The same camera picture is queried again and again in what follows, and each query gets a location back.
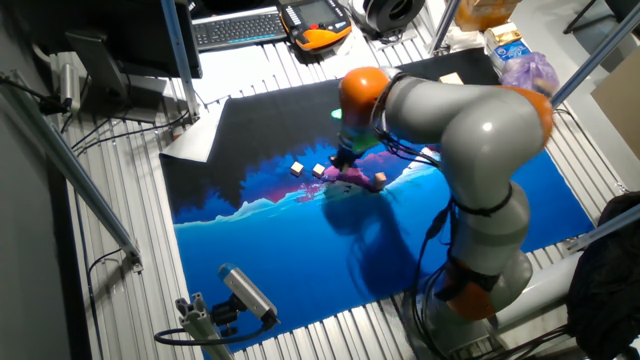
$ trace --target computer monitor stand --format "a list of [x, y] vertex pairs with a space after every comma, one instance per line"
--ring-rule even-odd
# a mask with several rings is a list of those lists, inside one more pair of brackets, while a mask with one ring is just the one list
[[[163, 101], [176, 102], [173, 97], [163, 95], [167, 81], [122, 74], [105, 46], [105, 36], [97, 32], [69, 31], [67, 39], [91, 77], [80, 111], [153, 123]], [[171, 108], [176, 109], [176, 114], [170, 114], [175, 118], [180, 110], [187, 109], [187, 102], [178, 100]]]

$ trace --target gray robot arm segment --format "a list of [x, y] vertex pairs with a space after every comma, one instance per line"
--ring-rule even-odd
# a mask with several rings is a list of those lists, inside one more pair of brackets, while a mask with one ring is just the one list
[[[454, 312], [477, 320], [508, 305], [531, 275], [526, 257], [518, 256], [528, 230], [529, 204], [510, 178], [543, 149], [546, 135], [538, 109], [529, 98], [508, 88], [408, 77], [391, 89], [385, 121], [388, 131], [400, 139], [441, 143], [442, 172], [455, 202], [465, 209], [459, 214], [449, 262], [480, 275], [499, 276], [495, 291], [488, 294], [490, 310], [480, 304], [475, 313], [462, 309], [462, 314], [459, 308]], [[494, 210], [486, 216], [475, 209]], [[501, 276], [507, 268], [529, 271]]]

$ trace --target blue printed mat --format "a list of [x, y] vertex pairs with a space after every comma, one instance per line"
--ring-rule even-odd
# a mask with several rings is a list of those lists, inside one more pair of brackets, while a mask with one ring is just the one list
[[[495, 74], [465, 75], [478, 73], [465, 66], [490, 69], [483, 54], [456, 56], [407, 71], [437, 79], [457, 66], [465, 83], [497, 81]], [[327, 81], [228, 100], [206, 164], [161, 157], [189, 293], [202, 292], [209, 306], [226, 301], [230, 291], [217, 272], [233, 263], [278, 308], [282, 324], [230, 346], [233, 351], [409, 287], [425, 231], [449, 200], [438, 171], [382, 146], [357, 163], [368, 177], [386, 174], [380, 194], [312, 176], [316, 164], [330, 167], [336, 151], [339, 125], [330, 114], [339, 106], [337, 87], [338, 81]], [[304, 165], [300, 177], [289, 173], [294, 161]], [[513, 180], [531, 207], [523, 251], [593, 228], [546, 152]], [[445, 257], [446, 247], [431, 242], [423, 273]], [[243, 335], [260, 322], [247, 312], [235, 326]]]

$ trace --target slotted metal table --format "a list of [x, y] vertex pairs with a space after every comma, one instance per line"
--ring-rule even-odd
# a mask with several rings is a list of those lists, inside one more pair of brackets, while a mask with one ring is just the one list
[[[431, 16], [439, 18], [440, 14]], [[418, 36], [401, 44], [376, 50], [354, 28], [350, 61], [329, 64], [320, 55], [300, 63], [284, 43], [261, 46], [274, 75], [235, 90], [231, 97], [252, 96], [277, 89], [340, 78], [358, 66], [398, 66], [429, 57], [432, 37], [426, 10], [413, 21]], [[181, 84], [171, 83], [176, 97], [183, 97]], [[209, 110], [224, 101], [209, 105]], [[157, 123], [166, 124], [166, 113]], [[602, 155], [579, 119], [556, 115], [547, 151], [593, 221], [613, 196], [621, 193], [615, 171]], [[100, 123], [99, 119], [74, 122], [65, 140], [75, 144]], [[151, 127], [149, 124], [110, 120], [89, 139], [100, 139]], [[90, 174], [141, 252], [144, 270], [132, 271], [118, 253], [96, 266], [91, 274], [96, 317], [90, 309], [88, 279], [81, 272], [85, 309], [94, 358], [105, 359], [202, 359], [200, 348], [156, 344], [154, 333], [179, 327], [174, 300], [189, 298], [176, 242], [165, 183], [158, 154], [171, 143], [169, 131], [147, 131], [92, 147], [80, 155]], [[118, 245], [69, 185], [76, 250], [80, 269]], [[562, 244], [528, 254], [534, 268], [544, 269], [566, 255]], [[398, 315], [399, 297], [376, 301], [342, 312], [304, 328], [279, 335], [235, 354], [236, 359], [415, 359], [412, 340]], [[556, 308], [535, 314], [521, 326], [499, 334], [507, 346], [526, 342], [566, 322], [566, 310]], [[461, 350], [478, 355], [491, 349], [481, 340]]]

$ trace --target black cable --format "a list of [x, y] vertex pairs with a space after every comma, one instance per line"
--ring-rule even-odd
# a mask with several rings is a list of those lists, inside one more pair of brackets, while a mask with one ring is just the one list
[[[82, 96], [84, 96], [84, 92], [85, 90], [87, 90], [87, 85], [89, 85], [89, 74], [87, 74], [87, 76], [84, 78], [84, 84], [82, 85], [82, 90], [80, 90], [80, 101], [82, 101]], [[64, 121], [64, 124], [62, 124], [62, 129], [60, 130], [60, 134], [64, 134], [67, 126], [69, 126], [69, 124], [71, 124], [71, 121], [73, 121], [74, 115], [75, 114], [72, 112]]]
[[127, 100], [131, 101], [131, 91], [133, 91], [133, 85], [131, 85], [131, 78], [129, 74], [124, 73], [124, 76], [127, 77], [127, 82], [129, 83], [129, 88], [127, 89]]
[[18, 88], [18, 89], [20, 89], [22, 91], [25, 91], [25, 92], [37, 97], [38, 99], [40, 99], [40, 100], [42, 100], [44, 102], [48, 102], [49, 104], [54, 105], [56, 107], [64, 107], [64, 105], [62, 103], [57, 102], [55, 100], [52, 100], [51, 98], [49, 98], [49, 97], [47, 97], [45, 95], [42, 95], [39, 92], [33, 91], [33, 90], [29, 89], [26, 86], [22, 86], [22, 85], [18, 84], [17, 82], [9, 79], [6, 76], [1, 76], [0, 75], [0, 84], [7, 84], [9, 86], [13, 86], [15, 88]]
[[[80, 202], [80, 198], [78, 197], [78, 192], [74, 191], [73, 196], [75, 197], [76, 204]], [[87, 242], [84, 236], [84, 227], [82, 226], [82, 214], [80, 213], [80, 207], [76, 206], [76, 215], [78, 216], [78, 226], [80, 227], [80, 241], [82, 243], [82, 256], [84, 258], [85, 270], [87, 274], [89, 270], [87, 268]], [[104, 359], [104, 354], [102, 351], [102, 339], [100, 338], [100, 326], [98, 326], [98, 311], [96, 310], [96, 302], [93, 294], [93, 284], [91, 283], [91, 276], [87, 276], [87, 288], [89, 290], [89, 305], [91, 306], [91, 316], [93, 317], [93, 325], [96, 331], [96, 337], [98, 338], [98, 351], [100, 352], [100, 359]]]
[[[444, 209], [442, 209], [438, 213], [438, 215], [436, 215], [436, 217], [433, 219], [431, 226], [427, 230], [425, 239], [422, 243], [422, 248], [420, 249], [420, 255], [418, 256], [418, 263], [416, 264], [416, 272], [414, 275], [415, 276], [414, 283], [413, 283], [413, 287], [411, 288], [411, 310], [412, 310], [413, 320], [416, 323], [416, 327], [418, 328], [418, 332], [422, 340], [424, 341], [424, 343], [427, 345], [429, 350], [441, 360], [448, 360], [449, 358], [438, 348], [435, 341], [433, 340], [433, 337], [431, 336], [431, 333], [429, 332], [428, 325], [425, 323], [424, 319], [420, 317], [420, 314], [418, 313], [418, 310], [417, 310], [416, 296], [418, 295], [418, 289], [419, 289], [418, 283], [419, 283], [419, 275], [420, 275], [420, 268], [422, 264], [422, 258], [424, 257], [427, 244], [431, 239], [435, 238], [436, 235], [441, 233], [442, 229], [444, 229], [447, 218], [449, 218], [451, 222], [451, 241], [453, 241], [453, 239], [455, 238], [455, 227], [457, 225], [456, 214], [455, 214], [455, 203], [453, 201], [453, 197], [449, 200], [449, 202], [447, 203], [447, 206]], [[425, 289], [423, 291], [424, 298], [422, 300], [423, 309], [426, 309], [428, 307], [429, 295], [431, 294], [436, 284], [436, 281], [438, 280], [440, 275], [442, 275], [442, 272], [444, 271], [444, 266], [445, 266], [444, 264], [441, 265], [438, 268], [438, 270], [436, 270], [433, 274], [431, 274], [427, 278], [425, 282]]]
[[91, 275], [91, 270], [93, 270], [93, 268], [94, 268], [96, 265], [98, 265], [98, 263], [99, 263], [102, 259], [106, 258], [107, 256], [111, 256], [111, 255], [113, 255], [113, 254], [116, 254], [117, 252], [119, 252], [119, 251], [121, 251], [121, 250], [122, 250], [122, 248], [120, 248], [120, 249], [118, 249], [118, 250], [114, 250], [114, 251], [112, 251], [112, 252], [110, 252], [110, 253], [106, 253], [106, 254], [104, 254], [104, 255], [100, 256], [99, 258], [97, 258], [97, 259], [96, 259], [96, 261], [94, 261], [94, 262], [93, 262], [93, 264], [91, 264], [91, 266], [89, 266], [89, 270], [87, 270], [87, 276], [90, 276], [90, 275]]
[[390, 31], [386, 34], [380, 34], [380, 39], [378, 39], [378, 41], [380, 41], [381, 44], [383, 45], [395, 45], [395, 44], [399, 44], [400, 41], [402, 40], [402, 36], [404, 35], [404, 29], [398, 29], [398, 30], [394, 30], [394, 31]]
[[172, 335], [172, 334], [180, 334], [186, 333], [185, 329], [169, 329], [160, 331], [159, 333], [153, 335], [153, 339], [161, 344], [172, 345], [172, 346], [212, 346], [212, 345], [227, 345], [239, 343], [247, 340], [251, 340], [255, 337], [260, 336], [262, 333], [269, 330], [270, 327], [267, 324], [264, 324], [258, 331], [244, 336], [232, 337], [229, 339], [216, 339], [216, 340], [173, 340], [167, 339], [164, 336]]
[[100, 129], [102, 127], [102, 125], [106, 124], [109, 122], [109, 120], [111, 119], [106, 119], [105, 121], [103, 121], [100, 125], [96, 126], [93, 130], [91, 130], [87, 135], [83, 136], [82, 139], [80, 139], [77, 143], [73, 144], [73, 146], [71, 146], [71, 150], [75, 150], [76, 147], [78, 147], [78, 145], [80, 145], [82, 142], [84, 142], [85, 140], [87, 140], [87, 138], [91, 135], [93, 135], [93, 133], [95, 133], [96, 131], [98, 131], [98, 129]]
[[[432, 158], [429, 155], [423, 154], [422, 152], [419, 152], [419, 151], [415, 151], [412, 148], [402, 144], [400, 140], [395, 138], [388, 131], [380, 128], [379, 123], [378, 124], [375, 123], [375, 120], [378, 118], [380, 118], [379, 121], [382, 121], [381, 104], [384, 101], [386, 101], [387, 96], [389, 95], [389, 92], [391, 91], [391, 88], [393, 87], [393, 85], [397, 84], [398, 81], [404, 79], [407, 76], [408, 74], [398, 73], [385, 86], [385, 88], [380, 93], [380, 96], [376, 98], [376, 102], [374, 103], [373, 108], [371, 109], [371, 114], [369, 116], [369, 124], [371, 124], [371, 126], [373, 127], [374, 134], [376, 135], [376, 138], [378, 139], [378, 141], [380, 141], [380, 143], [384, 145], [384, 147], [387, 149], [389, 153], [404, 160], [417, 161], [417, 162], [430, 165], [439, 169], [440, 168], [439, 161], [437, 161], [436, 159]], [[406, 153], [415, 157], [420, 157], [424, 160], [407, 158], [403, 155], [400, 155], [400, 153]]]
[[513, 356], [516, 356], [519, 353], [522, 353], [515, 359], [515, 360], [521, 360], [531, 355], [532, 352], [534, 352], [538, 347], [540, 347], [544, 343], [557, 339], [566, 334], [567, 334], [567, 326], [563, 325], [554, 330], [549, 331], [546, 334], [540, 335], [537, 338], [532, 339], [524, 344], [521, 344], [512, 349], [505, 350], [501, 353], [498, 353], [495, 356], [488, 356], [493, 354], [493, 352], [490, 352], [490, 353], [486, 353], [484, 355], [475, 357], [472, 360], [508, 360]]
[[[80, 151], [80, 153], [78, 153], [78, 155], [84, 154], [90, 148], [92, 148], [92, 147], [94, 147], [94, 146], [96, 146], [98, 144], [101, 144], [101, 143], [103, 143], [105, 141], [114, 140], [114, 139], [118, 139], [118, 138], [121, 138], [121, 137], [129, 136], [129, 135], [140, 134], [140, 133], [151, 131], [151, 130], [158, 130], [158, 129], [163, 129], [163, 128], [166, 128], [166, 127], [173, 126], [177, 122], [183, 120], [188, 114], [189, 114], [189, 111], [185, 111], [184, 114], [182, 114], [179, 118], [177, 118], [175, 120], [172, 120], [172, 121], [170, 121], [170, 122], [168, 122], [168, 123], [166, 123], [164, 125], [156, 125], [156, 126], [152, 126], [152, 127], [148, 128], [148, 129], [141, 129], [141, 130], [131, 131], [131, 132], [127, 132], [127, 133], [120, 134], [120, 135], [110, 136], [110, 137], [107, 137], [107, 138], [104, 138], [104, 139], [96, 139], [96, 141], [94, 141], [94, 142], [90, 143], [89, 145], [86, 145], [85, 147], [83, 147], [82, 150]], [[74, 149], [76, 147], [76, 145], [78, 145], [80, 142], [84, 141], [87, 138], [87, 136], [85, 136], [84, 138], [82, 138], [82, 140], [80, 140], [78, 143], [76, 143], [72, 147], [72, 149]]]

